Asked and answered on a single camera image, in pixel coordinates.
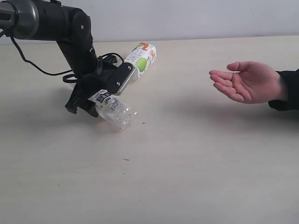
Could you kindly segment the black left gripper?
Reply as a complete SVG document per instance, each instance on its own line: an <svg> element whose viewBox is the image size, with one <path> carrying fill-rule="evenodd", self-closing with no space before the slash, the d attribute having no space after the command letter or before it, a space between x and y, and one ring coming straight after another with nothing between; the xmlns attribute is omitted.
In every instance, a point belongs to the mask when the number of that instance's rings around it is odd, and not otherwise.
<svg viewBox="0 0 299 224"><path fill-rule="evenodd" d="M71 56L70 68L73 72L70 83L75 84L65 108L76 114L78 107L85 102L84 110L94 118L99 116L96 104L87 101L92 95L106 89L112 73L118 68L116 56Z"/></svg>

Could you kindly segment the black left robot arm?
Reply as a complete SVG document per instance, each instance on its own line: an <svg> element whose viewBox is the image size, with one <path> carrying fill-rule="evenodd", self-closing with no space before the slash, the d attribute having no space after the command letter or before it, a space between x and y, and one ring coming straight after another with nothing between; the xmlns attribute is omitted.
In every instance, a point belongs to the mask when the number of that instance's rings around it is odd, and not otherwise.
<svg viewBox="0 0 299 224"><path fill-rule="evenodd" d="M65 83L75 85L66 109L76 114L81 108L92 117L98 117L90 97L106 88L117 60L105 60L105 55L96 54L91 19L82 9L63 6L58 0L2 0L0 28L0 34L10 38L23 61L42 73L45 71L26 59L16 40L56 42L70 70L55 75L62 75Z"/></svg>

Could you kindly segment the black sleeved forearm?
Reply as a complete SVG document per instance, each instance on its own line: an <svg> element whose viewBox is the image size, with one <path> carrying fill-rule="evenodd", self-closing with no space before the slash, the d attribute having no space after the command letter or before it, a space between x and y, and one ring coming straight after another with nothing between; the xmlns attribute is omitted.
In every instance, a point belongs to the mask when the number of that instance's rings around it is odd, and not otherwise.
<svg viewBox="0 0 299 224"><path fill-rule="evenodd" d="M270 108L277 111L291 111L299 109L299 70L277 71L285 84L287 99L268 102Z"/></svg>

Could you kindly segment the person's open hand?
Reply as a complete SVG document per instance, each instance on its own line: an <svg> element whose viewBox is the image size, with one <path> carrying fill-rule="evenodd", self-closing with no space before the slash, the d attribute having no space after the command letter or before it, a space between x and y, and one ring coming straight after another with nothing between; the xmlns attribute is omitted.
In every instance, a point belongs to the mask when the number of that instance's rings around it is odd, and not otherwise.
<svg viewBox="0 0 299 224"><path fill-rule="evenodd" d="M261 104L287 99L280 75L264 63L234 62L227 65L227 71L212 70L209 75L214 87L235 102Z"/></svg>

